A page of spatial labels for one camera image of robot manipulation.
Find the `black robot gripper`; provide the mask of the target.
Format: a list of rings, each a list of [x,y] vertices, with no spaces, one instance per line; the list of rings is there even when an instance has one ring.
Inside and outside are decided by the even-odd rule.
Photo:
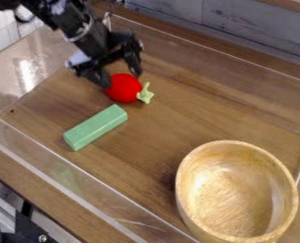
[[[112,87],[112,77],[106,65],[124,60],[136,77],[143,74],[140,53],[144,51],[144,44],[137,35],[128,29],[110,31],[106,38],[106,49],[93,47],[94,55],[78,50],[65,63],[66,67],[73,68],[80,75],[86,70],[86,78],[102,88]]]

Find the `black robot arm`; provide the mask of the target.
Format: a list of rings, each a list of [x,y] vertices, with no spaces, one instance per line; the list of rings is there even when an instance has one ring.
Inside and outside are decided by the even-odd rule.
[[[113,86],[106,66],[120,60],[136,77],[143,74],[140,53],[144,45],[131,30],[113,31],[88,0],[0,0],[0,10],[24,6],[53,30],[61,30],[65,40],[78,51],[65,65],[78,77],[104,88]]]

